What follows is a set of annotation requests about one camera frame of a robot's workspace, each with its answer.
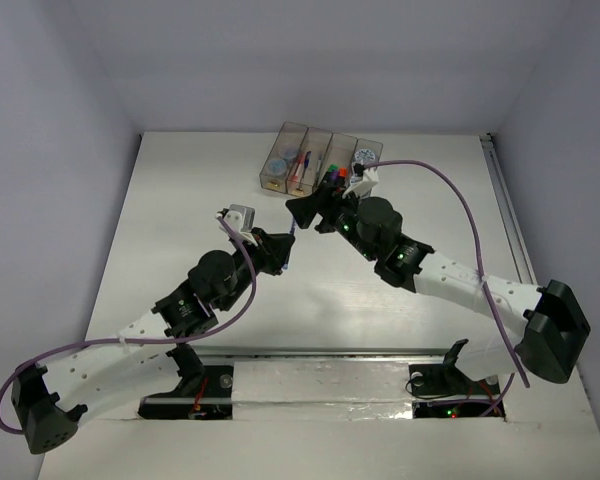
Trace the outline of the purple highlighter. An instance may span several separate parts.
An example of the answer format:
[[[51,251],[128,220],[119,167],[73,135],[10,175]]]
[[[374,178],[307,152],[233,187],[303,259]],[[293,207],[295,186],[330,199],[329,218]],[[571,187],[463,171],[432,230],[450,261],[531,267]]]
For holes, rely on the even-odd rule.
[[[331,170],[327,173],[327,186],[329,188],[340,187],[340,175],[338,169]]]

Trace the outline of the paperclip jar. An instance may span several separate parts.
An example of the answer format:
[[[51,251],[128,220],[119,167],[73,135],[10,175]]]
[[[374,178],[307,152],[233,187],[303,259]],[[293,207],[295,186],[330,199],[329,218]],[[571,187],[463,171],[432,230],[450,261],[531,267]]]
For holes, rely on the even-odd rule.
[[[274,177],[283,177],[287,175],[288,163],[282,158],[268,159],[264,165],[264,171],[267,175]]]
[[[293,144],[284,144],[278,148],[278,155],[287,162],[292,162],[298,155],[299,147]]]

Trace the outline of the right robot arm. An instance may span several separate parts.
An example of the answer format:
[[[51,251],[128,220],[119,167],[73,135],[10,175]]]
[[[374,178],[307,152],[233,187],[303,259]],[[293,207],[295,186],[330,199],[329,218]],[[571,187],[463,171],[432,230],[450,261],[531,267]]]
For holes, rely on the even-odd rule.
[[[476,380],[517,369],[554,384],[570,380],[591,327],[569,285],[522,284],[454,261],[405,235],[402,215],[381,197],[359,199],[322,186],[285,206],[299,228],[340,234],[388,285],[463,307],[506,334],[483,346],[457,341],[440,368],[448,390],[462,392]]]

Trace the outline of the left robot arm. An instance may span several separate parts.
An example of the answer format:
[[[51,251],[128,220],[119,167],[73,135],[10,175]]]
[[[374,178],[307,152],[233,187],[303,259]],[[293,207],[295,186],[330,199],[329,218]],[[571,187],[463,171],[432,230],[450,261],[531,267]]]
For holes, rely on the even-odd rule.
[[[253,303],[259,274],[277,276],[295,237],[229,228],[235,251],[211,250],[187,278],[113,335],[39,354],[16,368],[6,387],[33,455],[71,439],[92,418],[135,397],[150,396],[160,376],[173,396],[196,396],[207,384],[192,344],[241,319]]]

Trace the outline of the blue capped pen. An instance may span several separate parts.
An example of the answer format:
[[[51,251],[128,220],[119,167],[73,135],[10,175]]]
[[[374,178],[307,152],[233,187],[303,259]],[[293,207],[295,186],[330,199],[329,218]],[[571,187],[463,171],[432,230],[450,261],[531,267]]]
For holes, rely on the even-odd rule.
[[[303,160],[303,171],[300,176],[301,184],[304,183],[305,176],[307,174],[307,171],[309,170],[309,165],[311,162],[311,154],[312,154],[312,152],[310,150],[305,153],[304,160]]]

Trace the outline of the clear blue pen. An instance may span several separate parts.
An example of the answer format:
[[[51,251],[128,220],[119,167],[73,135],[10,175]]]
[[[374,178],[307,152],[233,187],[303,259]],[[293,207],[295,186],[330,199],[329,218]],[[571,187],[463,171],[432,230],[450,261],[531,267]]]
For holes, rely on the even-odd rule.
[[[291,220],[291,226],[290,226],[290,229],[289,229],[289,235],[291,235],[294,238],[295,238],[296,227],[297,227],[297,223],[296,223],[295,219],[292,218],[292,220]],[[285,270],[285,271],[288,269],[289,262],[290,262],[290,257],[291,257],[291,249],[287,253],[286,258],[285,258],[285,263],[282,266],[282,269]]]

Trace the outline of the pink gel pen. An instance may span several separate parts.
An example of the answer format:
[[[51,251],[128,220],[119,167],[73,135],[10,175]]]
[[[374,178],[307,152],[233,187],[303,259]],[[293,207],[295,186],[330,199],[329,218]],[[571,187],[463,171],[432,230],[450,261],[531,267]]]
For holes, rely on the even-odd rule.
[[[304,155],[302,153],[300,153],[296,159],[294,168],[293,168],[291,176],[290,176],[291,183],[297,183],[299,181],[299,178],[303,172],[303,169],[304,169]]]

